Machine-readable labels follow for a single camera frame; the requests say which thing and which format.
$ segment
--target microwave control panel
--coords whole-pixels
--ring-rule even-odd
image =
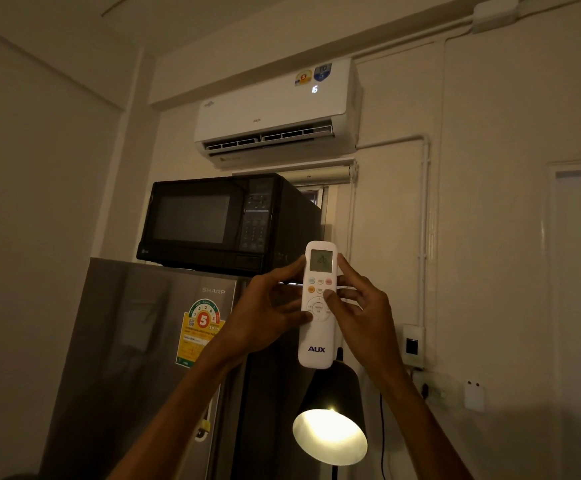
[[[263,253],[265,250],[273,182],[272,178],[257,178],[249,182],[239,239],[240,251]]]

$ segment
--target remote control screen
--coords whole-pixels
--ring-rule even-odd
[[[333,251],[313,249],[311,251],[311,271],[333,272]]]

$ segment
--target white remote control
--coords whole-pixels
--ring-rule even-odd
[[[306,246],[302,310],[311,312],[313,321],[300,328],[298,358],[312,369],[328,369],[335,358],[335,316],[324,300],[325,290],[337,291],[337,247],[311,241]]]

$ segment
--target forearm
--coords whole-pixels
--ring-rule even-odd
[[[240,360],[223,346],[220,337],[211,340],[109,478],[172,478],[199,418],[228,371]]]
[[[424,403],[412,380],[399,364],[397,374],[379,381],[420,480],[471,479],[439,423]]]

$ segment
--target lamp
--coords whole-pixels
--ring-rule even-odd
[[[293,422],[295,440],[306,453],[330,465],[352,465],[366,455],[366,425],[357,374],[343,362],[313,375]]]

